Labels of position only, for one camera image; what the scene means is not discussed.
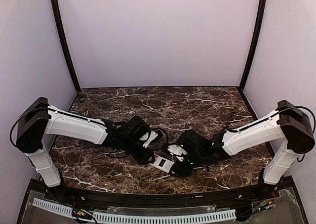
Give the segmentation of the black right frame post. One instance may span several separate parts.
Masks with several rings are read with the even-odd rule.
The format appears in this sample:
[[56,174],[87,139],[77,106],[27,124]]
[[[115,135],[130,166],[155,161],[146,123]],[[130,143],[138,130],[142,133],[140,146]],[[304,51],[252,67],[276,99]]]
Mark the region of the black right frame post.
[[250,43],[250,47],[249,47],[249,52],[248,52],[248,56],[246,59],[244,71],[243,71],[243,74],[241,77],[241,81],[240,81],[240,84],[238,87],[241,91],[244,91],[244,88],[246,86],[247,79],[248,79],[250,69],[252,66],[252,62],[253,62],[253,59],[255,56],[256,47],[257,47],[257,43],[259,40],[260,31],[261,31],[261,27],[262,27],[265,6],[266,6],[266,0],[259,0],[253,35],[252,35],[252,39],[251,39],[251,43]]

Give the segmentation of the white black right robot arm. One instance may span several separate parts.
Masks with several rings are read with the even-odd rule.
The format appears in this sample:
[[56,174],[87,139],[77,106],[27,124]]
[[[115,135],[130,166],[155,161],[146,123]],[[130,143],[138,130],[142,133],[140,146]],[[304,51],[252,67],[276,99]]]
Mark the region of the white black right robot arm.
[[276,185],[299,156],[310,152],[315,146],[316,117],[314,114],[308,116],[305,113],[307,110],[304,106],[282,100],[268,115],[236,129],[225,127],[211,139],[194,130],[185,131],[175,143],[181,151],[179,154],[172,152],[179,159],[171,166],[169,173],[188,177],[195,167],[211,165],[251,147],[280,139],[281,147],[260,175],[263,185]]

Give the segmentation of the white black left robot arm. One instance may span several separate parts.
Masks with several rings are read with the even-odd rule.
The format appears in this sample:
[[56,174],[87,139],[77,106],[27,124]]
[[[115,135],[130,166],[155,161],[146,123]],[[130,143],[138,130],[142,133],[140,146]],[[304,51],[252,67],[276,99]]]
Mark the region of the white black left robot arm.
[[14,122],[9,132],[11,144],[24,153],[47,187],[62,184],[62,175],[45,148],[45,135],[67,137],[95,145],[122,150],[139,165],[155,160],[149,145],[158,138],[157,132],[140,117],[127,122],[93,119],[70,113],[39,97]]

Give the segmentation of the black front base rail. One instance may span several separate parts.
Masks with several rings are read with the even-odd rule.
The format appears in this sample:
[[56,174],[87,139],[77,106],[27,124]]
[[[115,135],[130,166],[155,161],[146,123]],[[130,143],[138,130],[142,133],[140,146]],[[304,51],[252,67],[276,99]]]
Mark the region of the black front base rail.
[[92,191],[65,186],[58,191],[51,191],[53,196],[46,194],[47,186],[43,181],[32,179],[28,189],[44,194],[51,200],[58,200],[64,204],[76,203],[75,207],[89,210],[107,210],[108,207],[128,208],[186,208],[198,206],[212,206],[217,208],[242,209],[253,202],[273,199],[270,192],[256,197],[258,185],[250,185],[235,189],[188,194],[122,194],[102,191]]

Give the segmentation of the white red remote control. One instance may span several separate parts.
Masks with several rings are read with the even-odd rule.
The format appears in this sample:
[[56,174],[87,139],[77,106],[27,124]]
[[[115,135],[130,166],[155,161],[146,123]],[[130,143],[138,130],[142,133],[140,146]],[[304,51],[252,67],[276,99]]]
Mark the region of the white red remote control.
[[172,166],[174,165],[173,161],[170,161],[166,158],[163,158],[159,155],[154,155],[155,161],[150,163],[150,165],[162,172],[169,173]]

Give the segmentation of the black frame post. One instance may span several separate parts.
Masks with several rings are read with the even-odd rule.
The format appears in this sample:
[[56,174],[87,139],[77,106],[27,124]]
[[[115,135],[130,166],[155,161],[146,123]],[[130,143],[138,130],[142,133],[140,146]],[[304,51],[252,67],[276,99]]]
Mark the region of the black frame post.
[[250,43],[250,47],[249,47],[249,52],[248,52],[248,56],[246,59],[244,71],[243,71],[243,74],[241,77],[241,81],[240,81],[240,84],[238,87],[241,91],[244,91],[244,88],[246,86],[247,79],[248,79],[250,69],[252,66],[252,62],[253,62],[253,59],[255,56],[256,47],[257,47],[257,43],[259,40],[260,31],[261,31],[261,27],[262,27],[265,6],[266,6],[266,0],[259,0],[253,35],[252,35],[252,39],[251,39],[251,43]]
[[73,86],[75,88],[75,91],[76,91],[76,93],[79,93],[81,91],[81,87],[79,85],[79,80],[78,80],[78,77],[77,77],[76,72],[75,72],[75,67],[74,67],[73,61],[71,59],[71,54],[70,54],[70,50],[68,47],[65,30],[63,27],[59,2],[58,2],[58,0],[50,0],[50,1],[51,1],[55,25],[56,25],[60,45],[62,48],[62,52],[63,52],[64,58],[66,61],[66,65],[67,65]]

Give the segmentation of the black left frame post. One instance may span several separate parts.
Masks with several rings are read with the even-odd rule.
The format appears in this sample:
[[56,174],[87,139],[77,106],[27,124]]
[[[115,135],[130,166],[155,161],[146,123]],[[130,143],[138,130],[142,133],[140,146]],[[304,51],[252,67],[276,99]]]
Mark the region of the black left frame post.
[[65,30],[63,27],[59,2],[58,2],[58,0],[50,0],[50,1],[51,1],[55,25],[56,25],[60,45],[62,48],[62,52],[63,52],[64,58],[66,61],[66,65],[67,65],[73,86],[75,88],[75,91],[76,91],[76,93],[79,93],[81,91],[81,87],[79,85],[79,80],[78,80],[78,77],[77,77],[76,72],[75,72],[75,67],[74,67],[73,61],[71,59],[71,54],[70,54],[70,50],[68,47]]

